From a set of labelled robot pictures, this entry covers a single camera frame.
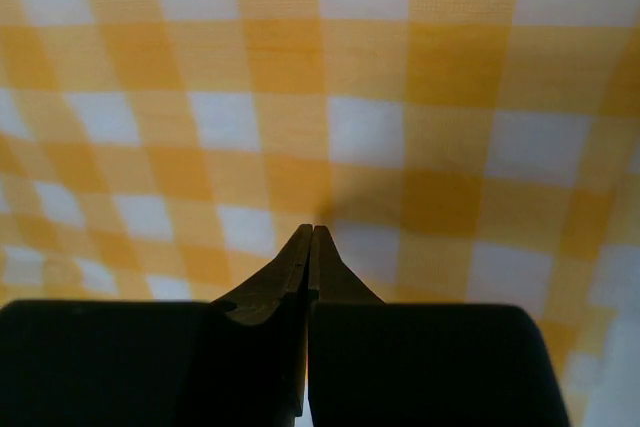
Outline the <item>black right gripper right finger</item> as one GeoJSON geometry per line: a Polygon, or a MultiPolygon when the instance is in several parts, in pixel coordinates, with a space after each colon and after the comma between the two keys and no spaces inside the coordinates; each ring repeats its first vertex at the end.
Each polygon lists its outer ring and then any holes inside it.
{"type": "Polygon", "coordinates": [[[308,399],[317,426],[566,426],[543,336],[508,304],[387,303],[329,230],[309,256],[308,399]]]}

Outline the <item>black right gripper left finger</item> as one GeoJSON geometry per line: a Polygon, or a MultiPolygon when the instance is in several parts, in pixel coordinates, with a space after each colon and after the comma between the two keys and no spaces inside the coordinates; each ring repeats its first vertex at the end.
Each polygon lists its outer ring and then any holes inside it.
{"type": "Polygon", "coordinates": [[[303,410],[299,226],[211,302],[16,300],[1,310],[5,426],[291,426],[303,410]]]}

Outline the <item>yellow white checkered cloth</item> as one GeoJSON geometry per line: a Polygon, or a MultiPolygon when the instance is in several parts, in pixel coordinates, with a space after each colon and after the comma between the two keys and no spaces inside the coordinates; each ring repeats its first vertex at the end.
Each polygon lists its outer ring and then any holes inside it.
{"type": "Polygon", "coordinates": [[[303,223],[639,422],[639,0],[1,0],[1,298],[213,299],[303,223]]]}

